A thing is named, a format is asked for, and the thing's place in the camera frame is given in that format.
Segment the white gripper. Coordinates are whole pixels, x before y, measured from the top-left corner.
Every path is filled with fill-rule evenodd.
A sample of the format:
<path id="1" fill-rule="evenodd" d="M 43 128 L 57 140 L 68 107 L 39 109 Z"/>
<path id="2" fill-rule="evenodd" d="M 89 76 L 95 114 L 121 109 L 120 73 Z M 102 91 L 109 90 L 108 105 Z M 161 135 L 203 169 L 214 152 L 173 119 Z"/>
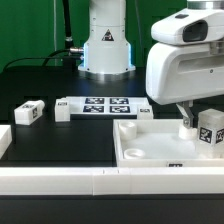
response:
<path id="1" fill-rule="evenodd" d="M 157 43 L 148 54 L 146 92 L 160 105 L 177 103 L 183 125 L 192 128 L 190 100 L 224 94 L 224 54 L 212 55 L 209 44 Z"/>

